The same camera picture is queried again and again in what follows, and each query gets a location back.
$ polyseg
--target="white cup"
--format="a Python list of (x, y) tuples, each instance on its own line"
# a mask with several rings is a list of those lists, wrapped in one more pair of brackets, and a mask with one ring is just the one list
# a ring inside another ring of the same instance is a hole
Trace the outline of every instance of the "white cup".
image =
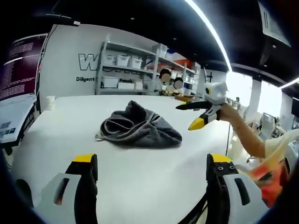
[(47, 110), (53, 110), (54, 109), (54, 102), (55, 102), (55, 96), (48, 96), (47, 97)]

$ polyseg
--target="window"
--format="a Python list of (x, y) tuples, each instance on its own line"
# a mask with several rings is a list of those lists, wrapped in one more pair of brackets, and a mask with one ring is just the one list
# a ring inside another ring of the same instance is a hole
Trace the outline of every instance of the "window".
[(228, 86), (228, 98), (235, 100), (236, 97), (239, 97), (242, 106), (249, 106), (252, 77), (237, 72), (228, 72), (226, 75), (226, 84)]
[(262, 81), (261, 96), (257, 112), (268, 113), (273, 117), (280, 117), (282, 92), (281, 89)]

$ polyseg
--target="ceiling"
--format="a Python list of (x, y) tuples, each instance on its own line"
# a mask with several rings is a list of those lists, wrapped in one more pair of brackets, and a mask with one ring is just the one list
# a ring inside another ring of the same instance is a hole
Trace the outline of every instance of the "ceiling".
[[(283, 0), (266, 1), (271, 3), (271, 12), (277, 16), (281, 27), (291, 37), (293, 49), (263, 34), (257, 1), (194, 1), (218, 33), (230, 62), (254, 68), (248, 70), (233, 66), (234, 71), (251, 75), (254, 79), (264, 79), (277, 86), (282, 84), (259, 74), (258, 71), (268, 72), (285, 82), (297, 77), (299, 66), (295, 49), (299, 43), (299, 28), (293, 22), (296, 18), (296, 14), (293, 13), (296, 8), (292, 7), (292, 3), (288, 4)], [(53, 10), (81, 23), (119, 28), (145, 36), (167, 45), (208, 69), (227, 71), (214, 37), (184, 0), (84, 0), (80, 4), (74, 4), (72, 0), (60, 0), (56, 3), (55, 0), (44, 0), (43, 4), (39, 5), (27, 3), (16, 10), (15, 15), (10, 14), (8, 20), (21, 18), (18, 26), (10, 25), (14, 27), (10, 37), (49, 32), (53, 21), (42, 20), (41, 17), (29, 20), (29, 15), (37, 16)], [(297, 86), (284, 91), (299, 98)]]

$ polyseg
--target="wrist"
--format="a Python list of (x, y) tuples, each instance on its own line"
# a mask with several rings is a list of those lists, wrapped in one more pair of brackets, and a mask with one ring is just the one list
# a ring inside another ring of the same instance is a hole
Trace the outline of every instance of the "wrist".
[(244, 124), (244, 121), (243, 121), (243, 119), (240, 116), (236, 116), (233, 119), (231, 119), (230, 124), (236, 130), (236, 129), (240, 128), (240, 126), (242, 126)]

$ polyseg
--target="ceiling light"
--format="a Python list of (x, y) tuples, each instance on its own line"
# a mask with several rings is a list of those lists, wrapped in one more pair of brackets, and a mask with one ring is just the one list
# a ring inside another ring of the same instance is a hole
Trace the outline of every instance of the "ceiling light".
[(283, 89), (283, 88), (286, 88), (286, 87), (288, 87), (288, 86), (290, 86), (290, 85), (293, 85), (293, 84), (296, 83), (296, 82), (299, 82), (299, 78), (296, 78), (295, 80), (293, 80), (293, 81), (291, 81), (291, 82), (289, 82), (289, 83), (287, 83), (287, 84), (281, 86), (280, 89)]
[(210, 32), (212, 33), (213, 37), (215, 38), (222, 54), (223, 57), (225, 59), (225, 62), (227, 64), (228, 67), (228, 71), (233, 71), (232, 70), (232, 66), (230, 65), (229, 59), (228, 59), (228, 55), (224, 49), (224, 46), (216, 32), (216, 30), (214, 29), (214, 27), (212, 26), (212, 24), (210, 23), (210, 21), (208, 20), (208, 18), (206, 17), (206, 15), (201, 11), (201, 9), (194, 3), (193, 0), (185, 0), (185, 2), (197, 13), (197, 15), (200, 16), (200, 18), (203, 20), (203, 22), (206, 24), (206, 26), (208, 27), (208, 29), (210, 30)]

